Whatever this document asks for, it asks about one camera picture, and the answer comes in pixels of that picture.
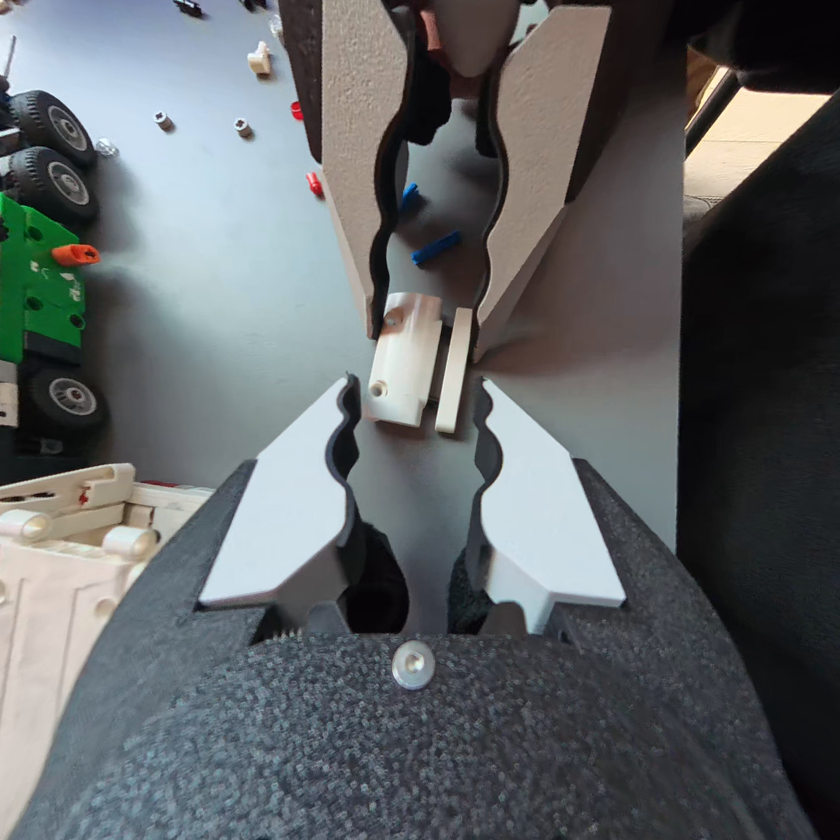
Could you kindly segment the white and green lego truck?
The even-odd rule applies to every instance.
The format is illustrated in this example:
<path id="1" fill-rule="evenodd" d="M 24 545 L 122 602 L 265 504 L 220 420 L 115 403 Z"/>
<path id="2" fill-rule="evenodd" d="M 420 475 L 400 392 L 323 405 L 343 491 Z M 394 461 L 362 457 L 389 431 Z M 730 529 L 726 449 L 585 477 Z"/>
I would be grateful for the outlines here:
<path id="1" fill-rule="evenodd" d="M 2 63 L 2 482 L 88 465 L 109 407 L 82 367 L 81 269 L 99 252 L 77 232 L 97 220 L 97 163 L 77 115 L 47 91 L 9 90 L 16 36 Z"/>

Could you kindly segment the white lego box assembly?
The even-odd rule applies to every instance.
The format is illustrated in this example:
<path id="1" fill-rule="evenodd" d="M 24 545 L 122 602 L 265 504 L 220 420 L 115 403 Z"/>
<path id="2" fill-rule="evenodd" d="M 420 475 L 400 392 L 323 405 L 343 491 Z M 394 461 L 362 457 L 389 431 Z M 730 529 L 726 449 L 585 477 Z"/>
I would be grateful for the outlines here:
<path id="1" fill-rule="evenodd" d="M 82 667 L 130 587 L 214 489 L 98 465 L 1 489 L 1 835 L 34 793 Z"/>

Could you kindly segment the black chair leg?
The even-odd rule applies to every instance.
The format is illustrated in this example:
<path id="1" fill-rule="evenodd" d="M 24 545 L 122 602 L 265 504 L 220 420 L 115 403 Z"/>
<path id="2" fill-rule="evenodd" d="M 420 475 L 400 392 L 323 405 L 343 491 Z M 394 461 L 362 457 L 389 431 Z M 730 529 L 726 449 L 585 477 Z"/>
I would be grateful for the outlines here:
<path id="1" fill-rule="evenodd" d="M 739 74 L 728 69 L 688 122 L 685 131 L 685 158 L 688 159 L 725 112 L 741 88 Z"/>

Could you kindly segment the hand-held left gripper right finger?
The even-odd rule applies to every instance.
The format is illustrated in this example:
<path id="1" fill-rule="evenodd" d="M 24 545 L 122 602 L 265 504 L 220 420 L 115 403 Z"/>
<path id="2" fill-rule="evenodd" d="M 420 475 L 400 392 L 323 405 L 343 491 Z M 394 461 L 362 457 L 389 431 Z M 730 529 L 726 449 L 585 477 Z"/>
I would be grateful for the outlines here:
<path id="1" fill-rule="evenodd" d="M 471 587 L 518 605 L 530 634 L 542 633 L 558 603 L 622 606 L 623 584 L 568 450 L 487 378 L 474 419 L 482 485 L 466 545 Z"/>

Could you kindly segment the white lego beam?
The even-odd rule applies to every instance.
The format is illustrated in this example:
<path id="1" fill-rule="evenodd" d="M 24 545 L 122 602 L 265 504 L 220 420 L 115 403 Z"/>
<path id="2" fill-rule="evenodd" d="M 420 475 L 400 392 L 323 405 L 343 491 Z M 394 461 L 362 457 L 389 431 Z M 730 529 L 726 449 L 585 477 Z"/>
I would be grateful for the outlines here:
<path id="1" fill-rule="evenodd" d="M 463 395 L 467 364 L 471 354 L 473 311 L 457 308 L 449 336 L 444 377 L 437 400 L 435 431 L 439 434 L 454 434 Z"/>

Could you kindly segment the person's dark trousers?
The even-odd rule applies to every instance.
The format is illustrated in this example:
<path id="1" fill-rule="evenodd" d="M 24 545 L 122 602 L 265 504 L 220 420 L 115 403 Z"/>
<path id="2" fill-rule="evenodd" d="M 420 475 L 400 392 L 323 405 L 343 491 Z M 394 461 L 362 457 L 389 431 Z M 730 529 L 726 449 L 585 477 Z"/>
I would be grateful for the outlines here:
<path id="1" fill-rule="evenodd" d="M 698 223 L 682 291 L 677 554 L 838 838 L 837 92 Z"/>

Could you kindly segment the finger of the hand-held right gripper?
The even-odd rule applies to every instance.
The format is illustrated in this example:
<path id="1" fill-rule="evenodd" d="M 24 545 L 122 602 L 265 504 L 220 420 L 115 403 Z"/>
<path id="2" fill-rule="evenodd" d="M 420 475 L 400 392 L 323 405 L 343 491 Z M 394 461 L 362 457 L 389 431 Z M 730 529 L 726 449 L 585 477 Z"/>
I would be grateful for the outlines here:
<path id="1" fill-rule="evenodd" d="M 390 286 L 386 255 L 398 221 L 415 35 L 405 6 L 322 4 L 322 172 L 353 301 L 372 341 Z"/>
<path id="2" fill-rule="evenodd" d="M 474 362 L 501 342 L 559 230 L 611 13 L 608 6 L 557 6 L 500 68 L 495 128 L 502 179 L 486 237 Z"/>

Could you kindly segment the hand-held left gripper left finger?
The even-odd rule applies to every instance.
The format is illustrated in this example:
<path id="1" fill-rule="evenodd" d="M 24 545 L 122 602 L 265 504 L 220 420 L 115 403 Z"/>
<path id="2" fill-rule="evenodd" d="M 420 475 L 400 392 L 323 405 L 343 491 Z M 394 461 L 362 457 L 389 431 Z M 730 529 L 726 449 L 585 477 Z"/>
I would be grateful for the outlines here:
<path id="1" fill-rule="evenodd" d="M 363 573 L 363 522 L 348 476 L 359 457 L 361 389 L 333 383 L 259 452 L 198 596 L 204 610 L 308 610 Z"/>

